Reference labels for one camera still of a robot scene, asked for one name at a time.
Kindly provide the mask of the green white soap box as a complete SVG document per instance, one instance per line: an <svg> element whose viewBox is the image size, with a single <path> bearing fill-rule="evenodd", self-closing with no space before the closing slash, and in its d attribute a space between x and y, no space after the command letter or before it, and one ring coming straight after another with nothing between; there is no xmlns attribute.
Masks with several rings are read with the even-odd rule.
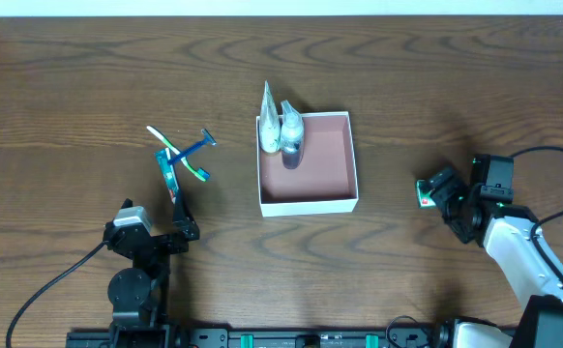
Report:
<svg viewBox="0 0 563 348"><path fill-rule="evenodd" d="M433 187L428 180L418 180L416 182L416 196L420 209L435 208L436 204L431 198Z"/></svg>

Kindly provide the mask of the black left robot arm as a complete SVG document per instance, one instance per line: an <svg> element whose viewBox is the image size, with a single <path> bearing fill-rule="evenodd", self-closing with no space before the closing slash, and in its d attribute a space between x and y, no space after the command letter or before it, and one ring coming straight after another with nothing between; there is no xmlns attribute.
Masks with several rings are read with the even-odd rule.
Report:
<svg viewBox="0 0 563 348"><path fill-rule="evenodd" d="M172 225L170 233L153 236L146 210L130 199L105 225L103 242L107 249L132 261L107 287L113 306L109 348L190 345L189 335L167 314L170 257L187 252L189 242L199 239L199 227L180 192L173 199Z"/></svg>

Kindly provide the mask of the white cardboard box pink inside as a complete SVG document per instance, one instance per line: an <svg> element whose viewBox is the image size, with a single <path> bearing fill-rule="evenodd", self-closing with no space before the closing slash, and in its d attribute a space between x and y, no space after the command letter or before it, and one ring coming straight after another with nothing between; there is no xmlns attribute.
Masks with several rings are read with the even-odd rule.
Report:
<svg viewBox="0 0 563 348"><path fill-rule="evenodd" d="M359 200L350 115L306 113L305 148L295 169L256 149L258 203L265 218L351 213Z"/></svg>

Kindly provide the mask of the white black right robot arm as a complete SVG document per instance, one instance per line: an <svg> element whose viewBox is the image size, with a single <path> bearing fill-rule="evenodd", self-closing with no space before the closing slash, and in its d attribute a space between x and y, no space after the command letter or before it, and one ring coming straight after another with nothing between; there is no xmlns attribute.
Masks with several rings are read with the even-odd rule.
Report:
<svg viewBox="0 0 563 348"><path fill-rule="evenodd" d="M514 159L481 154L464 181L446 167L416 183L418 205L437 209L464 244L475 242L498 265L523 309L510 332L475 318L443 322L433 347L563 347L563 264L543 221L514 204Z"/></svg>

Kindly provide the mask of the clear foam pump bottle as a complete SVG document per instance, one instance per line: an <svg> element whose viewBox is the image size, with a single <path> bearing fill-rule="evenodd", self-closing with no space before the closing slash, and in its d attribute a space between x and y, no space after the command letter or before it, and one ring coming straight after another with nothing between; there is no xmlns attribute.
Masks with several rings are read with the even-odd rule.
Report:
<svg viewBox="0 0 563 348"><path fill-rule="evenodd" d="M296 169L303 156L305 126L302 115L289 101L282 101L281 108L280 149L282 163L286 169Z"/></svg>

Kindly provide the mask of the white Pantene tube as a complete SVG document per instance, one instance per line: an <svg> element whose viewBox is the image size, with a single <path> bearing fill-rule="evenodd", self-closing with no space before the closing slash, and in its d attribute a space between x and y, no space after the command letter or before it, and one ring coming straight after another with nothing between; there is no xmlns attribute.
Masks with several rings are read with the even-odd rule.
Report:
<svg viewBox="0 0 563 348"><path fill-rule="evenodd" d="M260 148L265 153L275 154L280 149L280 117L267 81L264 82L258 135Z"/></svg>

